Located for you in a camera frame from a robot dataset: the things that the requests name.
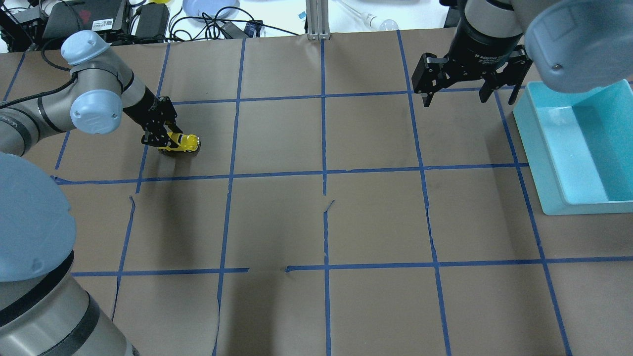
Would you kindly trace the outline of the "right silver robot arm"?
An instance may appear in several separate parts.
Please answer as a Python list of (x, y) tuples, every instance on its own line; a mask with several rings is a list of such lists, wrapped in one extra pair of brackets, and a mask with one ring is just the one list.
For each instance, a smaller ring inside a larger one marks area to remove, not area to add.
[(630, 0), (443, 0), (459, 21), (450, 49), (426, 52), (411, 76), (428, 107), (436, 92), (479, 81), (482, 103), (501, 87), (515, 104), (531, 67), (553, 91), (587, 92), (632, 75)]

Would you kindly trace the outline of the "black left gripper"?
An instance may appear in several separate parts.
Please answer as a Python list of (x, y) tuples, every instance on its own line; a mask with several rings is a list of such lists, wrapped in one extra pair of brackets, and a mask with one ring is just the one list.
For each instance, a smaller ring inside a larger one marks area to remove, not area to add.
[(177, 113), (171, 99), (167, 96), (157, 97), (149, 89), (144, 91), (138, 102), (125, 105), (124, 113), (144, 131), (141, 136), (144, 145), (154, 148), (170, 147), (171, 137), (168, 132), (183, 134), (177, 126)]

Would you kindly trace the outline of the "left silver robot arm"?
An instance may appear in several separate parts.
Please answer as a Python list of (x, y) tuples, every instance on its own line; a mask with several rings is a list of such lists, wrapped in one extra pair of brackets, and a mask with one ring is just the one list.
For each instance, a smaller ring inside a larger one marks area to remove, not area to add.
[(171, 138), (181, 131), (170, 99), (157, 97), (97, 33), (72, 34), (61, 55), (71, 67), (68, 83), (1, 104), (3, 153), (23, 156), (41, 140), (74, 129), (112, 133), (124, 115), (143, 130), (142, 144), (179, 147)]

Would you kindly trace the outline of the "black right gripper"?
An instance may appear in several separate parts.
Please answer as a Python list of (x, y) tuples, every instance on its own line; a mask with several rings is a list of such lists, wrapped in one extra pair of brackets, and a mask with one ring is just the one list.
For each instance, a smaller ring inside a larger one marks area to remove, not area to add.
[(413, 90), (421, 94), (423, 106), (430, 107), (439, 90), (483, 79), (479, 98), (486, 103), (502, 86), (523, 84), (533, 61), (519, 39), (520, 35), (484, 34), (463, 17), (444, 56), (430, 52), (421, 55), (411, 76)]

